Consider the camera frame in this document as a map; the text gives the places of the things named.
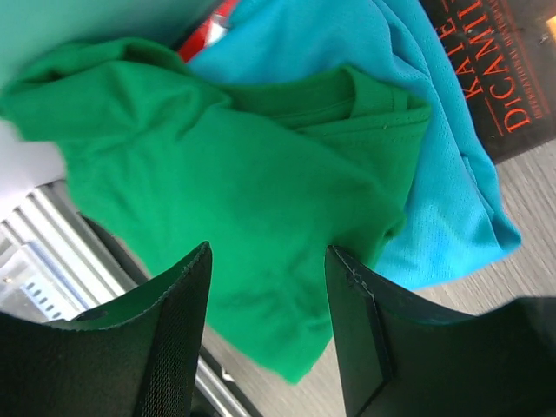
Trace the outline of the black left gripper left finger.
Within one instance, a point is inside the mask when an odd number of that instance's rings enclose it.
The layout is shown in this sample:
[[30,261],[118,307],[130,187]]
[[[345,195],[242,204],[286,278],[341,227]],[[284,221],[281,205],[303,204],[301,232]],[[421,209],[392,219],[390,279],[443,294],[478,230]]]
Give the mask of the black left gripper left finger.
[[2,314],[2,415],[189,415],[211,275],[202,243],[74,320]]

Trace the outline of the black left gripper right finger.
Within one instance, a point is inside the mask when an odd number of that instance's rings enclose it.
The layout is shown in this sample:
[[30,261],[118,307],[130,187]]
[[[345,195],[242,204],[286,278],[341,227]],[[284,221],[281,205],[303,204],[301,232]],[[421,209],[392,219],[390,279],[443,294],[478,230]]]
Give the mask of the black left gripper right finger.
[[327,250],[325,276],[347,415],[554,415],[552,297],[465,314],[336,246]]

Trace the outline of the green t shirt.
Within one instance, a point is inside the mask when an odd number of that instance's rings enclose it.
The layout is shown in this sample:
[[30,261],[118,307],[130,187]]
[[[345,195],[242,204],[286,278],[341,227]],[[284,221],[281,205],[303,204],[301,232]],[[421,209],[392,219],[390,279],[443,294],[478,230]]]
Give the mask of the green t shirt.
[[209,242],[208,324],[296,383],[332,335],[326,248],[373,266],[403,230],[431,110],[351,66],[211,83],[127,38],[51,52],[2,90],[1,116],[57,146],[75,205],[152,274]]

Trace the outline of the brown book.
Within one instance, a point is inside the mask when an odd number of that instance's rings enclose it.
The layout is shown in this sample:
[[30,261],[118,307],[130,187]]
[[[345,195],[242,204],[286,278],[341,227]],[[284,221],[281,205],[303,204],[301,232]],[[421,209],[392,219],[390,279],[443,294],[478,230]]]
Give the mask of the brown book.
[[426,11],[493,162],[555,137],[555,1],[436,0]]

